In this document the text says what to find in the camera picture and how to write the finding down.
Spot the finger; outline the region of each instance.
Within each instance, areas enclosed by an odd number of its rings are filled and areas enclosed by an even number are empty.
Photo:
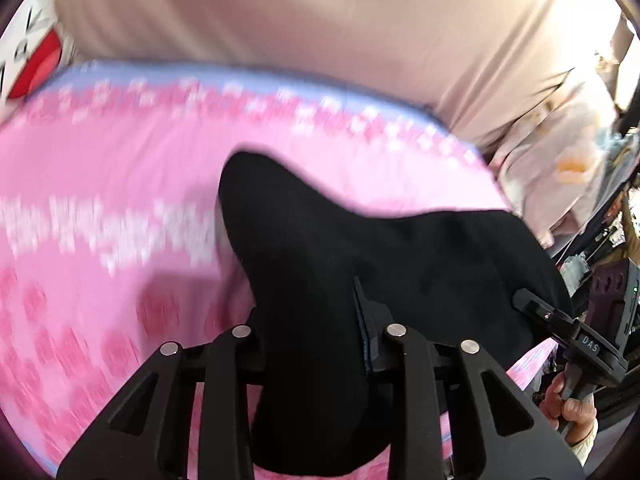
[[[546,404],[545,402],[541,402],[540,403],[540,412],[542,412],[542,414],[545,416],[546,420],[549,421],[549,423],[551,424],[551,427],[554,430],[557,430],[559,427],[559,423],[558,423],[558,419],[551,416],[551,414],[549,413],[548,409],[546,408]]]
[[[549,415],[551,415],[553,418],[558,418],[560,415],[562,415],[562,404],[564,401],[558,394],[553,394],[545,400],[546,410],[548,411]]]
[[[546,389],[545,394],[559,394],[560,392],[562,392],[563,388],[564,388],[564,373],[561,372],[554,377],[553,381],[551,381],[551,384]]]
[[[588,424],[593,425],[593,420],[596,418],[597,410],[593,403],[593,396],[590,396],[584,402],[580,400],[569,399],[562,406],[562,416],[566,420],[575,422],[576,424]]]
[[[569,399],[564,404],[562,409],[564,418],[575,423],[573,429],[566,436],[569,444],[577,444],[583,441],[593,429],[597,412],[596,407],[593,405],[593,396],[590,397],[584,402]]]

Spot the sleeve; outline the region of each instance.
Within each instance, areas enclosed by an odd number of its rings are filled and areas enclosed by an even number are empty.
[[[571,448],[571,451],[574,452],[574,455],[577,456],[578,460],[583,466],[587,462],[587,458],[589,456],[589,453],[591,452],[591,449],[593,449],[593,443],[596,440],[597,434],[598,420],[595,419],[593,421],[593,428],[591,429],[591,433]]]
[[[598,260],[594,263],[591,268],[597,269],[599,266],[610,264],[611,262],[616,262],[625,257],[626,252],[626,242],[622,242],[620,245],[616,246],[613,251],[611,251],[607,256],[604,256],[602,259]]]
[[[628,194],[622,199],[622,229],[625,232],[626,257],[637,265],[640,262],[640,240],[636,234],[634,220],[629,209]]]

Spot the person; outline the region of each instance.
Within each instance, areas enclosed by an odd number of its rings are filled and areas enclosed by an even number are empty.
[[[546,389],[545,398],[540,403],[540,411],[555,430],[559,427],[560,416],[564,420],[574,423],[565,440],[572,447],[572,451],[580,463],[584,465],[591,449],[593,449],[593,443],[598,433],[598,419],[596,418],[598,412],[593,395],[585,400],[562,400],[560,394],[563,388],[564,374],[559,373]]]
[[[610,50],[620,20],[615,0],[56,2],[85,59],[328,76],[427,106],[482,152],[569,72],[593,66],[594,52]]]
[[[636,233],[634,219],[629,207],[629,184],[625,186],[620,209],[622,209],[622,229],[625,232],[625,241],[616,246],[607,256],[597,261],[593,265],[593,269],[624,258],[631,259],[636,265],[640,264],[640,238]]]

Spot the black cloth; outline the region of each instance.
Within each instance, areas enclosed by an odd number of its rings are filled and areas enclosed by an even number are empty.
[[[572,311],[545,251],[505,211],[364,218],[245,152],[226,164],[219,198],[264,333],[252,455],[271,470],[343,474],[389,441],[386,397],[366,380],[355,276],[396,322],[438,343],[475,339],[505,368],[545,337],[511,307],[516,290]]]
[[[574,314],[576,316],[585,313],[589,308],[589,294],[591,292],[592,281],[591,276],[589,276],[571,297],[571,302],[574,304]]]
[[[554,253],[554,256],[552,256],[552,258],[557,265],[564,263],[564,261],[569,256],[575,256],[576,254],[580,254],[584,250],[589,251],[591,244],[594,245],[591,250],[594,250],[597,247],[597,242],[595,242],[594,240],[599,234],[601,234],[604,228],[603,223],[607,211],[614,203],[620,192],[624,189],[626,183],[627,181],[625,180],[622,184],[620,184],[616,191],[606,201],[605,205],[593,214],[593,217],[591,217],[591,220],[589,220],[589,223],[584,228],[584,231],[569,242],[568,247],[565,246],[557,253]]]

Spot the mattress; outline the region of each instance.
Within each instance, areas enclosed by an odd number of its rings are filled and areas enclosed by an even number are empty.
[[[246,319],[253,298],[216,199],[239,150],[368,216],[507,209],[473,148],[357,89],[199,64],[66,70],[0,133],[0,407],[48,472],[163,341],[199,345]],[[553,347],[511,377],[525,387]],[[382,479],[387,462],[349,478]]]

